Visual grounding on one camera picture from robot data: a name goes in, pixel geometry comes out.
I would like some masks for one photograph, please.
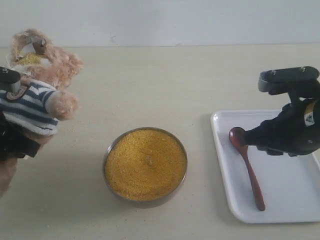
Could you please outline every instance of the white wall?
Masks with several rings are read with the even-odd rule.
[[[0,0],[0,47],[36,27],[65,47],[320,42],[320,0]]]

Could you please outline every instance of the metal bowl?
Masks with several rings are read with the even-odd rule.
[[[130,134],[130,133],[133,133],[135,131],[138,131],[138,130],[157,130],[157,131],[160,131],[160,132],[163,132],[165,134],[167,134],[168,136],[172,137],[174,140],[176,140],[176,142],[180,145],[182,151],[184,152],[184,155],[185,155],[185,159],[186,159],[186,163],[185,163],[185,172],[184,172],[184,176],[180,182],[180,184],[173,190],[171,191],[169,194],[163,196],[163,197],[160,197],[158,199],[155,199],[155,200],[151,200],[151,201],[137,201],[137,200],[131,200],[131,199],[128,199],[128,198],[125,198],[121,195],[119,195],[118,193],[116,193],[112,187],[109,185],[108,183],[108,180],[106,178],[106,175],[105,175],[105,166],[107,164],[107,159],[108,159],[108,156],[110,154],[110,152],[114,149],[114,147],[117,145],[117,143],[126,135]],[[180,140],[174,136],[172,133],[166,131],[166,130],[163,130],[163,129],[160,129],[160,128],[156,128],[156,127],[140,127],[140,128],[135,128],[133,130],[130,130],[130,131],[127,131],[125,133],[123,133],[122,135],[120,135],[119,137],[117,137],[113,143],[108,147],[108,149],[106,150],[105,154],[104,154],[104,157],[103,157],[103,164],[102,164],[102,175],[103,175],[103,178],[104,178],[104,181],[106,183],[106,185],[108,186],[109,190],[117,197],[119,198],[121,201],[125,201],[126,203],[129,203],[130,205],[133,205],[134,207],[136,208],[154,208],[154,207],[157,207],[157,206],[160,206],[166,202],[168,202],[170,199],[172,199],[174,197],[174,195],[176,195],[176,193],[179,191],[179,189],[181,188],[181,186],[183,185],[184,181],[185,181],[185,178],[186,178],[186,175],[187,175],[187,168],[188,168],[188,159],[187,159],[187,152],[185,150],[185,147],[183,146],[183,144],[180,142]]]

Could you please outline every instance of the bowl rim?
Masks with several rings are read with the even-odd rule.
[[[106,177],[106,174],[105,174],[105,167],[106,167],[106,164],[107,164],[107,160],[108,160],[108,156],[110,154],[110,152],[114,149],[114,147],[119,143],[119,141],[124,138],[126,135],[130,134],[130,133],[133,133],[133,132],[136,132],[136,131],[140,131],[140,130],[155,130],[155,131],[160,131],[164,134],[167,134],[168,136],[172,137],[181,147],[183,153],[184,153],[184,156],[185,156],[185,171],[184,171],[184,175],[180,181],[180,183],[178,184],[178,186],[176,186],[171,192],[169,192],[168,194],[164,195],[164,196],[161,196],[159,198],[156,198],[154,200],[148,200],[148,201],[139,201],[139,200],[131,200],[129,198],[126,198],[126,197],[123,197],[121,196],[120,194],[118,194],[115,190],[113,190],[113,188],[110,186],[108,180],[107,180],[107,177]],[[152,126],[147,126],[147,127],[138,127],[138,128],[134,128],[132,130],[129,130],[129,131],[126,131],[124,132],[123,134],[121,134],[120,136],[118,136],[111,144],[110,146],[107,148],[107,150],[105,151],[104,153],[104,156],[103,156],[103,161],[102,161],[102,175],[103,175],[103,179],[104,179],[104,182],[106,183],[107,187],[109,188],[109,190],[114,194],[116,195],[117,197],[123,199],[123,200],[126,200],[126,201],[129,201],[131,203],[137,203],[137,204],[148,204],[148,203],[154,203],[154,202],[160,202],[160,201],[163,201],[167,198],[169,198],[170,196],[172,196],[174,193],[176,193],[181,185],[184,183],[185,179],[186,179],[186,175],[187,175],[187,171],[188,171],[188,155],[187,155],[187,151],[184,147],[184,145],[182,144],[182,142],[175,136],[173,135],[171,132],[169,131],[166,131],[162,128],[158,128],[158,127],[152,127]]]

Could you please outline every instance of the spoon handle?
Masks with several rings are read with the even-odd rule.
[[[256,207],[260,210],[260,211],[264,211],[266,210],[266,205],[265,205],[265,201],[264,201],[264,197],[262,195],[262,191],[260,189],[256,174],[249,162],[249,158],[248,158],[248,153],[246,152],[242,152],[241,156],[245,162],[246,168],[248,170],[248,174],[249,174],[249,178],[250,178],[250,182],[251,182],[251,188],[252,188],[252,192],[253,192],[253,196],[254,196],[254,201],[255,201],[255,205]]]

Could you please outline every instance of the spoon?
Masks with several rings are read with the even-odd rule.
[[[244,139],[245,132],[246,131],[241,127],[234,127],[229,132],[229,140],[231,144],[234,146],[234,148],[240,153],[245,162],[251,182],[251,188],[253,191],[255,205],[260,211],[264,211],[266,210],[264,198],[262,196],[262,192],[255,172],[248,159],[248,145],[245,144]]]

